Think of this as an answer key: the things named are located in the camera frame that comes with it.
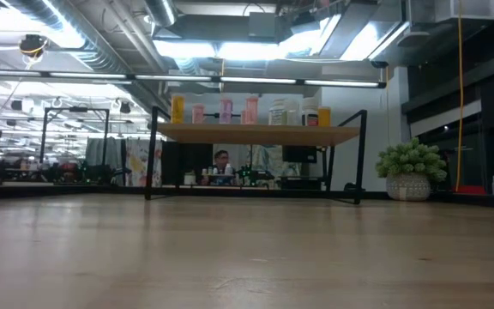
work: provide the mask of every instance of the pink bottle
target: pink bottle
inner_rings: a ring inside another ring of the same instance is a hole
[[[245,101],[245,123],[256,124],[258,118],[258,97],[251,96]]]
[[[220,100],[220,124],[231,124],[232,123],[232,100],[231,99],[221,99]]]
[[[202,124],[205,116],[205,106],[202,103],[194,104],[192,107],[192,124]]]

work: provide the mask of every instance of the red object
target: red object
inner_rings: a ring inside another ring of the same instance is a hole
[[[481,185],[460,185],[457,193],[485,195],[485,188]]]

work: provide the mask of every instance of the desk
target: desk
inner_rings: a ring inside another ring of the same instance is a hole
[[[160,124],[157,118],[162,112],[159,107],[152,108],[152,129],[150,132],[150,146],[148,151],[148,170],[144,197],[150,200],[157,188],[152,188],[154,174],[154,153],[156,133],[168,136],[178,143],[212,143],[212,144],[256,144],[282,146],[319,146],[323,147],[322,165],[326,191],[322,191],[320,198],[331,197],[331,180],[333,177],[335,146],[359,137],[358,162],[356,175],[356,190],[354,204],[361,200],[365,133],[367,130],[367,111],[361,110],[353,114],[336,127],[308,127],[300,125],[261,125],[261,124]],[[346,127],[354,119],[360,118],[359,127]],[[329,151],[327,163],[326,152]],[[180,185],[175,185],[175,192],[180,195]]]

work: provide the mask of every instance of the white bottle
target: white bottle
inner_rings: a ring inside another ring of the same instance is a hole
[[[226,164],[226,168],[224,169],[224,174],[225,175],[232,175],[233,174],[233,169],[230,163]]]

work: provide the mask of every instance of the ceiling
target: ceiling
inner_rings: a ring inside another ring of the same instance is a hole
[[[4,0],[4,2],[20,5],[16,5],[13,9],[0,9],[0,69],[186,74],[184,67],[178,65],[176,59],[161,56],[160,51],[157,51],[152,43],[153,36],[157,39],[158,31],[153,31],[153,26],[149,23],[145,0],[113,0],[113,4],[108,4],[108,6],[105,3],[110,3],[109,0]],[[416,23],[414,22],[413,25],[418,25],[421,29],[431,33],[432,31],[440,33],[440,36],[436,38],[445,42],[440,45],[439,52],[443,52],[455,44],[450,39],[455,35],[451,22],[416,20],[417,16],[434,15],[433,7],[431,7],[434,2],[435,0],[415,1],[417,6],[413,5],[412,11],[415,12],[413,21]],[[58,24],[60,27],[58,31],[51,28],[54,25],[46,23],[51,19],[28,14],[30,11],[21,9],[22,6],[28,5],[31,6],[30,8],[35,5],[37,5],[35,8],[40,5],[44,8],[47,3],[53,5],[58,12],[58,14],[53,12],[52,20],[55,16],[58,20],[64,19],[61,24]],[[123,5],[125,10],[119,10],[117,3]],[[258,3],[246,3],[244,0],[176,0],[174,5],[178,10],[178,20],[172,27],[164,30],[181,33],[183,36],[202,36],[208,38],[214,48],[221,48],[225,42],[210,38],[218,39],[219,36],[228,35],[237,37],[240,41],[252,39],[241,37],[246,33],[234,30],[238,27],[247,28],[244,23],[249,22],[250,13],[264,11],[277,16],[277,34],[273,40],[279,42],[294,37],[289,28],[300,12],[310,10],[316,17],[321,27],[318,32],[320,38],[326,32],[327,26],[325,25],[332,21],[333,16],[339,15],[336,26],[329,26],[328,39],[323,41],[319,54],[316,52],[309,55],[288,51],[287,59],[256,61],[193,58],[193,62],[190,61],[189,65],[193,65],[192,68],[197,74],[201,72],[204,75],[378,81],[383,78],[382,71],[374,68],[368,61],[358,60],[367,58],[369,53],[382,45],[395,29],[407,21],[408,8],[402,5],[403,3],[403,0],[339,0],[334,2],[329,0],[317,2],[261,0]],[[113,18],[115,16],[111,9],[117,12],[122,22]],[[481,25],[488,22],[477,21],[473,27],[470,26],[471,23],[467,26],[469,33],[478,31]],[[66,32],[70,29],[73,35]],[[24,57],[18,50],[17,43],[26,34],[39,34],[51,40],[45,48],[43,57],[39,59],[40,61],[33,63],[30,58]],[[392,39],[389,47],[385,48],[376,60],[388,61],[392,65],[416,64],[429,61],[437,53],[437,51],[432,52],[428,45],[402,49],[396,44],[400,38],[399,36]],[[149,42],[150,46],[144,45],[144,41]],[[176,93],[199,96],[217,94],[221,91],[240,94],[242,98],[249,94],[269,94],[266,98],[271,98],[273,94],[313,96],[317,88],[278,87],[264,84],[226,84],[222,88],[218,84],[198,83],[164,85],[159,82],[136,82],[131,86],[124,86],[92,82],[81,84],[79,81],[68,84],[0,81],[0,129],[14,132],[12,135],[6,133],[3,136],[4,142],[14,141],[17,136],[19,137],[22,133],[16,133],[18,130],[39,131],[42,125],[39,119],[43,117],[43,108],[54,106],[53,101],[60,98],[63,107],[108,108],[111,110],[112,121],[130,120],[127,124],[111,124],[111,133],[140,132],[144,134],[142,137],[146,137],[150,106],[157,104],[168,108],[171,95]],[[33,104],[33,108],[26,111],[14,111],[10,106],[13,100],[23,100],[27,102],[23,105]],[[119,112],[118,107],[121,101],[130,102],[132,107],[130,114]],[[9,126],[6,119],[13,117],[20,120],[16,125]],[[59,118],[55,118],[48,128],[52,131],[70,131],[69,124],[66,123],[78,118],[89,120],[88,123],[83,122],[80,129],[74,129],[75,132],[86,132],[79,134],[84,135],[81,138],[77,137],[82,145],[85,144],[85,136],[88,133],[99,133],[104,129],[102,121],[95,121],[99,118],[98,115],[93,113],[78,115],[69,112],[60,114]],[[33,143],[39,141],[38,136],[34,136],[35,134],[30,134]]]

